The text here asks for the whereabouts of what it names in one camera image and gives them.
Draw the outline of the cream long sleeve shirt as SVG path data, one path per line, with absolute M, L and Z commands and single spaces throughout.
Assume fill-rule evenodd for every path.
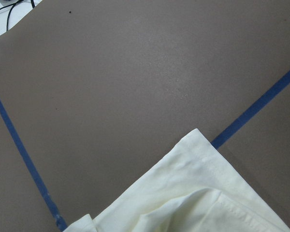
M 198 129 L 95 218 L 69 232 L 287 232 L 289 227 Z

